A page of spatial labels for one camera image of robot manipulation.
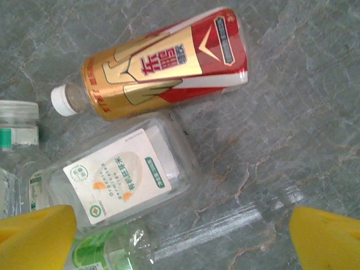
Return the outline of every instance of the clear bottle cap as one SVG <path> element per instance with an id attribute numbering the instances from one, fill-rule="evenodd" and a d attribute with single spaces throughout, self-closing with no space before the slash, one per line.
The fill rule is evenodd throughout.
<path id="1" fill-rule="evenodd" d="M 66 89 L 66 84 L 63 84 L 59 87 L 55 87 L 51 91 L 52 106 L 62 116 L 70 116 L 77 114 L 77 112 L 73 110 L 73 108 L 69 103 L 65 89 Z"/>
<path id="2" fill-rule="evenodd" d="M 28 101 L 0 100 L 0 118 L 39 120 L 39 106 Z"/>

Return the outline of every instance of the gold and red bottle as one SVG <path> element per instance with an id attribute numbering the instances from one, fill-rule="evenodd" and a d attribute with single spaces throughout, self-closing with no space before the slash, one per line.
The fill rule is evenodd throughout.
<path id="1" fill-rule="evenodd" d="M 216 8 L 86 59 L 84 89 L 52 91 L 62 115 L 85 110 L 89 99 L 106 120 L 139 114 L 248 81 L 240 22 L 230 8 Z"/>

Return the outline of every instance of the white bottle cap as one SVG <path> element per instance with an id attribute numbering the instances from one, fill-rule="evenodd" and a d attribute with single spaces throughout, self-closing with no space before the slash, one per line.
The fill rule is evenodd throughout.
<path id="1" fill-rule="evenodd" d="M 55 87 L 51 91 L 52 106 L 62 116 L 70 116 L 77 114 L 77 112 L 74 111 L 73 108 L 71 108 L 68 102 L 68 98 L 66 97 L 66 93 L 65 93 L 65 88 L 66 88 L 66 84 L 63 84 L 59 87 Z"/>

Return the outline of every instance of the yellow plastic piece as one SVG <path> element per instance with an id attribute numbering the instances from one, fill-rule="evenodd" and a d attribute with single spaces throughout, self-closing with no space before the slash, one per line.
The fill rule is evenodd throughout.
<path id="1" fill-rule="evenodd" d="M 300 206 L 289 227 L 303 270 L 360 269 L 360 220 Z"/>
<path id="2" fill-rule="evenodd" d="M 76 230 L 70 205 L 1 219 L 0 269 L 63 269 Z"/>

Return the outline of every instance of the bottle neck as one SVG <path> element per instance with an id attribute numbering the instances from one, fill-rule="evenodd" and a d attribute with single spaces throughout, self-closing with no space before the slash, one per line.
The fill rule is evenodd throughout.
<path id="1" fill-rule="evenodd" d="M 26 128 L 0 128 L 0 149 L 12 151 L 14 148 L 25 148 L 39 145 L 37 126 Z"/>

